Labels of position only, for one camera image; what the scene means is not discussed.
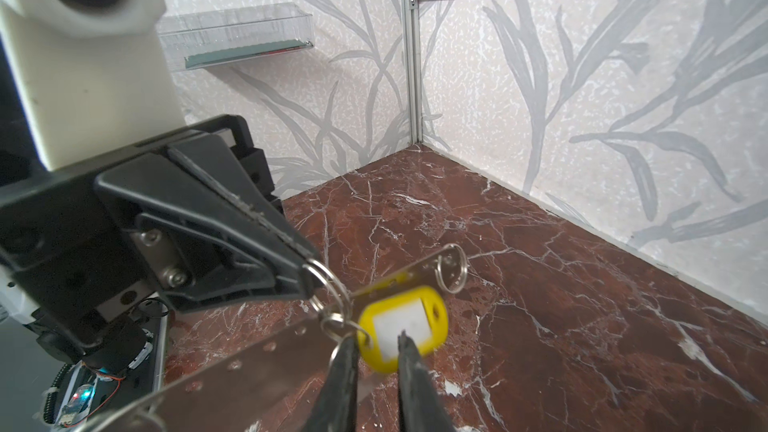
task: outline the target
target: clear acrylic shelf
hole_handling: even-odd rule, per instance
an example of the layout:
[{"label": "clear acrylic shelf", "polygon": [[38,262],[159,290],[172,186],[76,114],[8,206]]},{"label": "clear acrylic shelf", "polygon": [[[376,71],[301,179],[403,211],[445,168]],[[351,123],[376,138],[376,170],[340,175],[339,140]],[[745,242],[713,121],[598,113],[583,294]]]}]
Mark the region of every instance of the clear acrylic shelf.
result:
[{"label": "clear acrylic shelf", "polygon": [[314,46],[312,14],[293,3],[166,16],[156,25],[171,72]]}]

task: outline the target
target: floral wallpaper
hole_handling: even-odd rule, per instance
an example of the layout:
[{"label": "floral wallpaper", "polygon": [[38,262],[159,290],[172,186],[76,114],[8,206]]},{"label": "floral wallpaper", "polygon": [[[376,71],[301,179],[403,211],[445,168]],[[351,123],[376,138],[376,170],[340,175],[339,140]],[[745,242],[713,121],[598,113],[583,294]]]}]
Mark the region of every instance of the floral wallpaper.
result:
[{"label": "floral wallpaper", "polygon": [[248,121],[283,198],[408,145],[400,0],[166,0],[169,15],[295,2],[316,46],[173,74],[188,123]]},{"label": "floral wallpaper", "polygon": [[425,141],[768,320],[768,0],[420,0]]}]

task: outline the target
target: yellow key tag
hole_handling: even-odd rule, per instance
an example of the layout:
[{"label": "yellow key tag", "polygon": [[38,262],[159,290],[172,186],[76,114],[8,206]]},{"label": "yellow key tag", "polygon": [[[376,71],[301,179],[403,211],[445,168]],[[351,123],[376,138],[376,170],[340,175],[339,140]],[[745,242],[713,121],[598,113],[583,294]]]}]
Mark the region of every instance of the yellow key tag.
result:
[{"label": "yellow key tag", "polygon": [[382,374],[397,371],[397,338],[402,331],[413,339],[424,356],[443,345],[448,338],[446,303],[427,285],[369,304],[358,321],[360,355],[371,368]]}]

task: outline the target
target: red marble surface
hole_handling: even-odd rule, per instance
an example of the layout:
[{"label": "red marble surface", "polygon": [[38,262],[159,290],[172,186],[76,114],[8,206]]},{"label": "red marble surface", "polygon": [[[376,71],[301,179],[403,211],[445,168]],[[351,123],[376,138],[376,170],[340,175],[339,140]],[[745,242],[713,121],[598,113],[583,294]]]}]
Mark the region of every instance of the red marble surface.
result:
[{"label": "red marble surface", "polygon": [[[292,197],[286,214],[355,290],[456,242],[470,263],[428,359],[461,432],[768,430],[768,329],[673,276],[414,146]],[[174,380],[305,316],[298,303],[177,316]],[[296,430],[322,375],[259,430]],[[358,430],[398,430],[396,378]]]}]

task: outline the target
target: orange wire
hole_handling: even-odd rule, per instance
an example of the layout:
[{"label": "orange wire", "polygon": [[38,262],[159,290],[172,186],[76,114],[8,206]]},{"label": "orange wire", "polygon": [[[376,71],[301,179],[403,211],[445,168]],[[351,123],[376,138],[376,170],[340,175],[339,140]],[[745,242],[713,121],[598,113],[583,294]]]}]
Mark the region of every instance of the orange wire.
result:
[{"label": "orange wire", "polygon": [[102,403],[101,403],[101,404],[100,404],[100,405],[99,405],[97,408],[93,409],[93,410],[91,411],[91,413],[90,413],[90,414],[88,414],[88,415],[86,415],[85,417],[81,418],[80,420],[78,420],[78,421],[77,421],[77,422],[75,422],[74,424],[70,424],[70,425],[65,425],[65,426],[63,426],[64,428],[70,428],[70,427],[74,427],[75,425],[78,425],[78,424],[80,424],[80,423],[81,423],[83,420],[85,420],[85,419],[87,419],[87,418],[91,417],[91,415],[93,415],[93,414],[96,414],[96,411],[97,411],[97,410],[101,409],[101,408],[104,406],[104,404],[106,404],[107,402],[109,402],[109,400],[112,398],[112,396],[113,396],[113,395],[115,395],[115,393],[117,393],[118,389],[120,388],[120,384],[122,384],[122,383],[123,383],[123,379],[125,379],[125,377],[123,377],[123,378],[110,377],[110,378],[112,378],[112,379],[115,379],[115,380],[118,382],[118,386],[117,386],[116,388],[114,388],[114,390],[113,390],[113,391],[112,391],[112,393],[109,395],[109,397],[107,397],[107,399],[106,399],[104,402],[102,402]]}]

